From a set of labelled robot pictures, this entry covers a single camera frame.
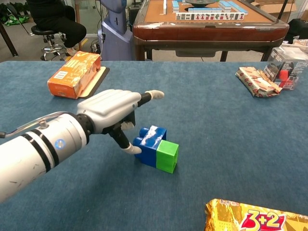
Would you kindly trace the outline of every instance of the blue circular logo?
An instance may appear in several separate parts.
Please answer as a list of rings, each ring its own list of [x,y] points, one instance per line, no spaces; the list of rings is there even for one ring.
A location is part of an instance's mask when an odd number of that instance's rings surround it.
[[[54,146],[56,147],[56,149],[63,149],[65,147],[65,141],[62,139],[58,139],[54,143]]]

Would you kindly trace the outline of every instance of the blue toy block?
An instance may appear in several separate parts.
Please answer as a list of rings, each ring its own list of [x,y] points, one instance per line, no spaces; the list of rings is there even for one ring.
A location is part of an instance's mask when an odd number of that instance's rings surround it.
[[[156,151],[161,140],[166,140],[167,130],[156,126],[150,128],[141,128],[139,137],[133,141],[134,146],[141,148],[142,153],[136,154],[143,164],[156,167]]]

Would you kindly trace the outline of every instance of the toy building block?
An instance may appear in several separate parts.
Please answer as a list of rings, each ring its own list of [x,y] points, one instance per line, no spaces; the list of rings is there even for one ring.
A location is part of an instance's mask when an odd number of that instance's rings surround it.
[[[141,148],[142,153],[136,154],[135,157],[143,164],[173,173],[178,161],[179,145],[167,141],[165,128],[141,128],[133,145]]]
[[[156,152],[156,168],[173,173],[178,161],[179,145],[162,140]]]

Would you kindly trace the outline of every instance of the stool wheel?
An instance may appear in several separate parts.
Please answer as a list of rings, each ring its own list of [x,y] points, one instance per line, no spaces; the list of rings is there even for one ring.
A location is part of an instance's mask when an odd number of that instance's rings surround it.
[[[43,61],[47,61],[47,60],[45,59],[44,55],[42,55],[42,56],[40,57],[40,59],[43,60]]]

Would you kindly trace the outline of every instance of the black bag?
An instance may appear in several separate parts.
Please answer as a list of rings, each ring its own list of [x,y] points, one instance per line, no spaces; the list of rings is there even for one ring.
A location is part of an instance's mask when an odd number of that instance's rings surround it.
[[[289,44],[293,44],[293,39],[296,36],[299,36],[298,39],[308,39],[308,21],[293,19],[289,22],[289,26],[289,31],[284,39]]]
[[[0,23],[5,23],[9,20],[9,11],[6,5],[0,4]]]

